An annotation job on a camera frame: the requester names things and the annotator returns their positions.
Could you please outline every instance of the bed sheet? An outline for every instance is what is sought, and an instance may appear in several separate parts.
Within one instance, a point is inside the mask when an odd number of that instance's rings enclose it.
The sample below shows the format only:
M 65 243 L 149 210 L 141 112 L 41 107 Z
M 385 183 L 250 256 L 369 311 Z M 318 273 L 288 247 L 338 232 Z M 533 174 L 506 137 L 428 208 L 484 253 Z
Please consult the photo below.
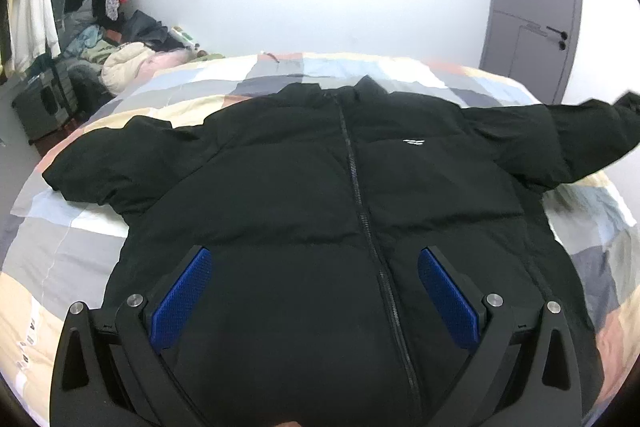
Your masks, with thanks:
M 420 92 L 462 107 L 528 105 L 536 99 L 509 78 L 450 64 L 356 54 L 260 54 L 186 64 L 131 85 L 50 150 L 24 184 L 0 231 L 0 372 L 24 408 L 49 424 L 50 379 L 68 307 L 102 304 L 127 237 L 109 206 L 70 203 L 42 172 L 81 134 L 119 128 L 142 114 L 173 126 L 292 82 L 354 85 L 368 74 L 389 92 Z M 590 425 L 619 390 L 640 351 L 640 238 L 636 221 L 603 172 L 546 193 L 556 239 L 582 280 L 597 331 L 605 381 L 584 419 Z

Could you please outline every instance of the jacket zipper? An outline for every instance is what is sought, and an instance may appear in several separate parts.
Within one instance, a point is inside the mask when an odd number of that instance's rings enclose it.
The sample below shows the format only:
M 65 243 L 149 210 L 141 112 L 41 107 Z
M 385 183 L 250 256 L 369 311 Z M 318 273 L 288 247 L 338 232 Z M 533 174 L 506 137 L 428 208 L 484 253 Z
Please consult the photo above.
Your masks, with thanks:
M 342 112 L 342 106 L 338 101 L 338 98 L 334 96 L 335 103 L 338 106 L 338 112 L 340 114 L 340 128 L 342 130 L 342 137 L 347 147 L 347 154 L 349 158 L 349 170 L 351 174 L 351 184 L 353 185 L 353 192 L 355 195 L 356 204 L 358 206 L 358 217 L 360 218 L 360 225 L 364 231 L 365 238 L 367 239 L 367 246 L 369 247 L 369 253 L 373 257 L 378 266 L 378 283 L 382 294 L 385 299 L 385 304 L 388 308 L 389 322 L 394 332 L 394 338 L 398 349 L 402 356 L 402 363 L 404 365 L 404 371 L 407 375 L 409 382 L 409 388 L 411 390 L 412 399 L 414 401 L 414 409 L 416 413 L 416 421 L 419 421 L 422 416 L 422 403 L 420 400 L 420 390 L 418 389 L 417 378 L 415 374 L 414 365 L 409 356 L 409 350 L 406 347 L 406 341 L 404 340 L 404 334 L 402 333 L 402 327 L 400 325 L 400 317 L 398 314 L 398 306 L 396 305 L 396 299 L 394 293 L 391 290 L 390 276 L 386 263 L 378 253 L 376 245 L 373 242 L 373 236 L 371 233 L 371 226 L 369 222 L 369 216 L 364 208 L 362 201 L 362 193 L 360 191 L 360 183 L 358 182 L 358 171 L 356 169 L 356 159 L 353 152 L 353 145 L 351 144 L 351 137 L 347 131 L 346 120 L 344 119 L 344 113 Z

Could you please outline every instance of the pink garment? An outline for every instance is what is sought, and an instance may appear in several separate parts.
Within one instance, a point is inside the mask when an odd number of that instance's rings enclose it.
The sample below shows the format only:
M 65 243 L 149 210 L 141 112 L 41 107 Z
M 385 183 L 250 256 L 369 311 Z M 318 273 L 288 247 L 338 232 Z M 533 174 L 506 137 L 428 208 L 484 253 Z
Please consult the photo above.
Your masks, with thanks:
M 190 50 L 175 50 L 166 53 L 157 53 L 149 57 L 142 64 L 136 75 L 136 85 L 145 84 L 154 76 L 156 71 L 175 68 L 189 62 L 193 57 Z

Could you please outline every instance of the jacket sleeve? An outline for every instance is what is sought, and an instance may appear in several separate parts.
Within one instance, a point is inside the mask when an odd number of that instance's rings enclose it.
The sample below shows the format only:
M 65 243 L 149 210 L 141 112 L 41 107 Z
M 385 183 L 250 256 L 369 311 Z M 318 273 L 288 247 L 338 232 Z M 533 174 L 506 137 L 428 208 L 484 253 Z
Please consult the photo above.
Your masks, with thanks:
M 640 142 L 640 96 L 632 92 L 613 105 L 589 100 L 462 111 L 495 162 L 540 192 L 597 172 Z
M 110 204 L 128 225 L 218 151 L 212 126 L 172 128 L 134 116 L 122 129 L 102 128 L 76 139 L 43 173 L 68 201 Z

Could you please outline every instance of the black puffer jacket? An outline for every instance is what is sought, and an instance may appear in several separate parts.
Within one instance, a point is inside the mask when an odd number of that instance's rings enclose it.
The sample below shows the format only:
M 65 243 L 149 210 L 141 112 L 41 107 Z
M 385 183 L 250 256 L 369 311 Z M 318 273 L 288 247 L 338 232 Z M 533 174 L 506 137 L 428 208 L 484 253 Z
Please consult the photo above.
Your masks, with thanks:
M 485 294 L 562 302 L 588 410 L 602 384 L 593 326 L 540 198 L 633 149 L 637 103 L 460 109 L 368 78 L 292 84 L 200 126 L 94 130 L 44 178 L 130 225 L 106 305 L 148 292 L 192 245 L 212 251 L 167 358 L 214 425 L 427 419 L 468 353 L 418 279 L 426 245 Z

